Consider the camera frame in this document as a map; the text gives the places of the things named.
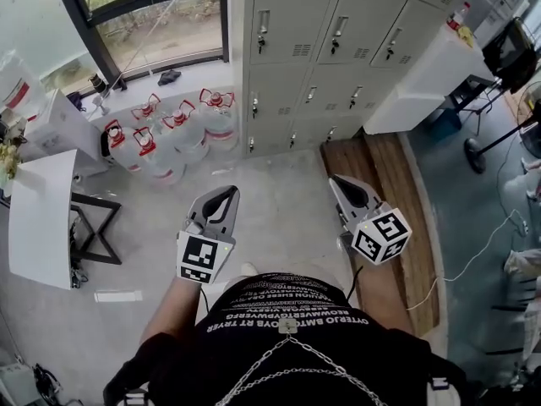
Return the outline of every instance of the black stand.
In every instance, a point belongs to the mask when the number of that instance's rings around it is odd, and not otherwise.
[[[72,261],[80,262],[81,260],[89,260],[89,261],[99,261],[100,263],[109,263],[112,265],[122,265],[122,262],[117,256],[117,253],[111,248],[111,245],[107,242],[103,234],[106,232],[107,227],[111,223],[111,220],[114,218],[115,215],[117,215],[118,210],[121,208],[121,204],[117,203],[115,201],[109,201],[109,200],[102,200],[97,199],[96,197],[89,197],[88,195],[82,195],[82,194],[71,194],[71,201],[75,203],[80,203],[81,205],[87,205],[87,206],[97,206],[97,207],[103,207],[106,209],[110,209],[111,211],[107,214],[107,217],[103,221],[103,223],[100,225],[100,227],[97,230],[94,230],[94,228],[90,225],[88,218],[86,217],[83,210],[80,208],[80,206],[77,205],[71,205],[71,210],[75,211],[79,214],[79,217],[81,218],[81,222],[85,225],[85,228],[88,230],[88,237],[85,239],[84,243],[81,245],[79,249],[71,249],[70,250],[70,258]],[[97,238],[103,247],[105,248],[106,252],[109,255],[100,255],[96,253],[91,253],[88,251],[89,247],[94,242],[94,239]]]
[[[535,122],[539,122],[541,119],[541,105],[539,101],[535,103],[535,108],[533,109],[532,116],[518,125],[516,128],[509,131],[507,134],[501,136],[498,140],[493,143],[490,143],[488,146],[481,148],[481,145],[475,139],[467,139],[464,141],[464,153],[466,154],[467,161],[470,163],[473,171],[475,173],[482,174],[487,168],[486,159],[484,153],[489,151],[493,147],[497,146],[503,140],[508,139],[513,134],[515,134],[520,129],[529,126]]]

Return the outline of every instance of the black object on windowsill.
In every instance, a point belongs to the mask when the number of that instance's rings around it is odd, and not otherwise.
[[[177,78],[180,77],[181,74],[181,72],[170,69],[160,76],[160,79],[158,80],[158,85],[168,85],[174,83],[175,81],[177,81]]]

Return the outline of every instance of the white box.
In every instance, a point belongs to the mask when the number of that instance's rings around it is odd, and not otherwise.
[[[46,111],[26,124],[25,138],[49,156],[77,149],[75,171],[83,176],[105,172],[99,129],[59,89],[47,96]]]

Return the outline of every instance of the wire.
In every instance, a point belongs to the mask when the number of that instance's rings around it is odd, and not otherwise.
[[[12,343],[13,346],[14,346],[15,353],[16,353],[21,359],[23,359],[23,355],[22,355],[22,353],[20,353],[20,349],[19,349],[19,346],[17,345],[17,342],[15,341],[14,335],[11,333],[11,329],[9,329],[8,321],[6,320],[5,315],[3,315],[2,307],[0,307],[0,315],[1,315],[2,318],[3,318],[3,323],[4,323],[4,325],[6,326],[6,329],[8,329],[9,338],[11,338],[11,343]]]
[[[206,293],[203,290],[203,288],[200,289],[201,293],[203,294],[203,298],[205,299],[205,307],[206,307],[206,314],[208,315],[210,313],[209,310],[209,300],[206,298]]]
[[[515,142],[517,136],[518,134],[515,134],[515,136],[513,137],[513,140],[511,140],[511,143],[509,144],[509,149],[507,149],[507,153],[505,154],[504,161],[501,163],[500,168],[498,168],[498,173],[496,174],[496,193],[498,194],[498,203],[500,204],[501,210],[504,212],[505,216],[507,216],[507,210],[504,206],[503,200],[501,199],[500,172],[503,169],[503,167],[507,164],[507,160],[509,159],[509,154],[511,153],[511,148],[513,147],[513,143]],[[515,229],[517,230],[518,234],[520,234],[521,237],[524,238],[524,236],[522,236],[520,226],[518,226],[516,222],[514,222],[512,219],[511,219],[511,222],[515,226]]]
[[[517,213],[519,216],[520,216],[520,212],[517,210],[517,209],[513,209],[513,211],[511,212],[511,214],[501,223],[501,225],[499,225],[499,227],[495,228],[495,230],[492,232],[492,234],[490,234],[490,237],[489,237],[489,241],[487,242],[487,244],[483,247],[482,250],[480,250],[474,257],[472,257],[469,262],[464,266],[464,269],[462,269],[462,271],[454,278],[443,278],[443,277],[436,277],[434,282],[432,283],[432,287],[430,288],[428,294],[426,295],[426,298],[424,298],[421,302],[419,302],[418,304],[415,304],[413,307],[410,307],[410,308],[406,308],[407,311],[412,311],[412,310],[415,310],[416,308],[418,308],[419,306],[421,306],[422,304],[424,304],[430,297],[430,295],[432,294],[432,292],[434,291],[434,288],[436,286],[436,283],[438,282],[439,279],[447,282],[447,283],[453,283],[455,282],[456,280],[458,280],[462,275],[464,275],[464,272],[466,272],[466,270],[470,267],[470,265],[472,264],[472,262],[477,259],[481,254],[483,254],[483,252],[490,246],[490,243],[492,242],[492,238],[494,237],[494,235],[496,234],[496,232],[498,232],[501,228],[503,228],[505,226],[505,224],[511,219],[511,216],[514,214],[514,213]]]
[[[154,30],[156,29],[156,27],[158,25],[160,25],[161,23],[161,20],[169,13],[169,11],[171,10],[172,6],[177,2],[177,0],[172,0],[168,5],[167,7],[163,10],[163,12],[161,13],[160,15],[160,18],[158,18],[158,20],[155,22],[155,24],[152,26],[152,28],[150,29],[150,31],[146,34],[146,36],[143,38],[143,41],[141,41],[140,45],[138,46],[137,50],[135,50],[135,53],[134,55],[132,56],[132,58],[129,59],[129,62],[128,64],[126,65],[126,67],[124,68],[124,71],[122,71],[120,73],[120,75],[118,76],[118,78],[115,80],[114,83],[112,83],[112,85],[109,87],[109,89],[107,89],[106,91],[106,94],[104,96],[101,96],[101,101],[100,101],[100,105],[98,105],[96,107],[96,109],[90,114],[90,116],[87,118],[87,120],[91,120],[92,119],[92,116],[94,116],[94,113],[98,110],[98,108],[100,108],[102,105],[103,105],[103,102],[109,97],[109,95],[111,94],[111,91],[113,90],[113,88],[115,87],[115,85],[117,85],[118,81],[120,81],[120,79],[122,78],[122,75],[123,73],[126,72],[126,70],[129,68],[129,66],[132,64],[132,62],[135,60],[135,58],[139,55],[139,53],[141,52],[141,50],[145,47],[146,45],[146,42],[147,40],[149,39],[149,37],[152,35],[152,33],[154,33]]]
[[[358,274],[363,270],[364,266],[361,266],[357,269],[357,272],[355,272],[355,275],[353,276],[353,282],[352,282],[352,288],[349,291],[349,294],[347,294],[346,301],[348,301],[353,294],[353,290],[355,290],[355,282],[357,281]]]

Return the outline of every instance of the white wall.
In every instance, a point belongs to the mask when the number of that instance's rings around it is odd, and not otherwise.
[[[62,0],[0,0],[0,54],[12,48],[39,78],[87,53]]]

